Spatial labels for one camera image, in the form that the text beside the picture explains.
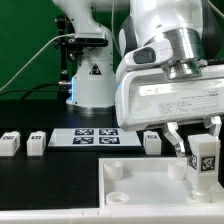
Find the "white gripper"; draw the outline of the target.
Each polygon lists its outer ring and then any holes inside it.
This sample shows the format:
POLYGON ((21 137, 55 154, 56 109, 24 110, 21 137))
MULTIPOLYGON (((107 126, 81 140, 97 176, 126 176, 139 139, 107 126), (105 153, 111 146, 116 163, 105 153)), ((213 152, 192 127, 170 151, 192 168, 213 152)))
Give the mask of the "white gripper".
POLYGON ((224 116, 224 66, 203 67, 201 77, 178 80, 169 80, 160 68, 129 72, 116 92, 116 116, 124 131, 163 126, 176 155, 184 157, 178 124, 224 116))

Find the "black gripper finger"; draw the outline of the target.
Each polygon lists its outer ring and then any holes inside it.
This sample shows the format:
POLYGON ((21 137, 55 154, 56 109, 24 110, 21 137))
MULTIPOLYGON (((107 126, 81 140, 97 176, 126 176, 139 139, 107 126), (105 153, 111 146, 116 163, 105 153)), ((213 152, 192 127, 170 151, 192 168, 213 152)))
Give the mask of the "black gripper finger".
POLYGON ((222 121, 219 116, 213 116, 204 120, 204 126, 209 130, 209 134, 215 138, 219 138, 222 121))

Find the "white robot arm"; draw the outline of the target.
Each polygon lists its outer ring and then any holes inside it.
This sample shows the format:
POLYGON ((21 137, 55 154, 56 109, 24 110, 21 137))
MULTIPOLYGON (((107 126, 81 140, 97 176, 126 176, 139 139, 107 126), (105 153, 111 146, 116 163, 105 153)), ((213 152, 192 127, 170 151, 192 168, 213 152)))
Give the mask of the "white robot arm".
POLYGON ((115 108, 125 131, 160 127, 178 155, 178 126, 224 116, 224 65, 209 63, 221 37, 207 0, 53 2, 74 28, 69 107, 115 108))

